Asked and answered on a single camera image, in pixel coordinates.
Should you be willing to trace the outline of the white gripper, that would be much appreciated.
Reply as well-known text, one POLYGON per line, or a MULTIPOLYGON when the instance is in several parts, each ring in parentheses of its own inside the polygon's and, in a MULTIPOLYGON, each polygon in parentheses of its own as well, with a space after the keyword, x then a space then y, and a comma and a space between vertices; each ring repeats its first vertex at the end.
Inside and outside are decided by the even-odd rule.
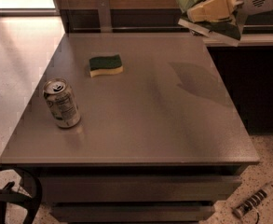
MULTIPOLYGON (((239 10, 247 15, 254 15, 273 10, 273 0, 239 0, 239 10)), ((234 12, 236 0, 206 0, 187 10, 187 17, 192 22, 222 21, 234 12)))

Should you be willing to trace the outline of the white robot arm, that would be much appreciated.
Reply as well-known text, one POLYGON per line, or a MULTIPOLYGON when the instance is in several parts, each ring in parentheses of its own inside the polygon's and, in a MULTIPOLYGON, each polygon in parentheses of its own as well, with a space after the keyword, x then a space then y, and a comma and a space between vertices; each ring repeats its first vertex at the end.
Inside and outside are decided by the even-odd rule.
POLYGON ((206 0, 187 10, 192 22, 222 21, 235 11, 254 15, 273 10, 273 0, 206 0))

